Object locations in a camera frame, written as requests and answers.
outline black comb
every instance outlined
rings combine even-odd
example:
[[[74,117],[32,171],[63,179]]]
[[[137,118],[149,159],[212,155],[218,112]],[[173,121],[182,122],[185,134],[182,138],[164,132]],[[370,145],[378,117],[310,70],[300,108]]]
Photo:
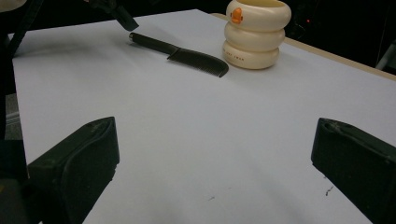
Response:
[[[228,64],[216,57],[190,49],[182,49],[136,33],[130,33],[129,37],[136,44],[168,54],[170,61],[186,64],[217,77],[222,77],[228,72]]]

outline comb teeth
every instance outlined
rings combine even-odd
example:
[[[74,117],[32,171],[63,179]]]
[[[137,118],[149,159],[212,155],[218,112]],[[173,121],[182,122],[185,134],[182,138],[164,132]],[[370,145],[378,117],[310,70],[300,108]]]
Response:
[[[216,57],[189,49],[178,49],[175,53],[168,57],[168,60],[177,63],[184,63],[188,66],[194,67],[217,77],[224,76],[229,69],[228,64],[224,61]]]

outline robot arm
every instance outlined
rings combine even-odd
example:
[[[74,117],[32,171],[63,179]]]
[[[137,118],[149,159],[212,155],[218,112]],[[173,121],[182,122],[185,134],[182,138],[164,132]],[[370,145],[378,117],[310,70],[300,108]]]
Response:
[[[139,26],[128,11],[123,6],[119,5],[116,0],[84,1],[88,2],[93,8],[101,8],[105,13],[111,14],[127,31],[132,31]]]

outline black mark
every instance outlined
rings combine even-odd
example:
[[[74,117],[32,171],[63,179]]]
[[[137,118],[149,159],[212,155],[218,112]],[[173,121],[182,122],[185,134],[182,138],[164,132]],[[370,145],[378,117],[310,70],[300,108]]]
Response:
[[[332,186],[330,189],[326,190],[326,196],[329,196],[329,192],[332,191],[332,188],[334,188],[334,186]]]

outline orange logo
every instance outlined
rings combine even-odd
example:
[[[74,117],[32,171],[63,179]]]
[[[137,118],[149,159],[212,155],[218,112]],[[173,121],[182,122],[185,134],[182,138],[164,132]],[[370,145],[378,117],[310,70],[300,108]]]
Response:
[[[238,7],[234,9],[231,13],[231,21],[233,23],[239,24],[243,19],[244,17],[242,16],[242,8]]]

